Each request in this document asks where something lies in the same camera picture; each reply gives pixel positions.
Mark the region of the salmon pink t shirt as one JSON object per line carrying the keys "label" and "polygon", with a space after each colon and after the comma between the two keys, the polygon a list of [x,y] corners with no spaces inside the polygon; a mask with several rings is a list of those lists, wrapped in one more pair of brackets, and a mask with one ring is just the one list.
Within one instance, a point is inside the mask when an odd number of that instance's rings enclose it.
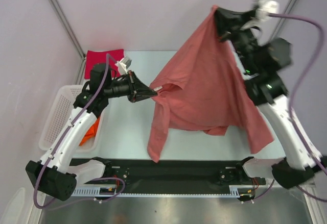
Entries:
{"label": "salmon pink t shirt", "polygon": [[147,152],[160,160],[169,129],[225,135],[229,126],[244,129],[250,152],[273,141],[227,42],[220,42],[214,14],[209,15],[150,84],[157,92]]}

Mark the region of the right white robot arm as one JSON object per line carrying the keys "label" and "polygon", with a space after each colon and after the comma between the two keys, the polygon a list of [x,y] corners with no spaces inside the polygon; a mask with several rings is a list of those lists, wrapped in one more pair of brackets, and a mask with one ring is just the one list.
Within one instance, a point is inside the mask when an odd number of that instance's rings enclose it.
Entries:
{"label": "right white robot arm", "polygon": [[259,45],[252,29],[262,19],[256,16],[259,7],[247,12],[219,8],[215,24],[220,40],[229,40],[244,69],[250,76],[244,85],[249,98],[265,116],[285,152],[284,158],[257,159],[248,157],[236,170],[236,179],[247,184],[253,178],[271,178],[283,188],[297,187],[326,169],[326,156],[309,142],[309,138],[291,109],[292,100],[278,71],[291,64],[291,43],[275,38]]}

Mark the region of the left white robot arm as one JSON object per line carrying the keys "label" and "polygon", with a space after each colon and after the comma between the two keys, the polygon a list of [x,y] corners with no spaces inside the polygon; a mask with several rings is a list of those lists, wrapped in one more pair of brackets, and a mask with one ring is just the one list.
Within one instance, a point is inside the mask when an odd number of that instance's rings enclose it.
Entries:
{"label": "left white robot arm", "polygon": [[154,97],[157,92],[145,85],[133,71],[117,79],[111,77],[109,64],[96,64],[90,80],[76,97],[66,124],[47,152],[37,161],[29,161],[26,173],[34,187],[34,194],[45,193],[65,201],[78,185],[98,179],[109,182],[113,171],[104,160],[93,158],[78,166],[71,160],[90,127],[108,106],[109,99],[125,96],[136,103]]}

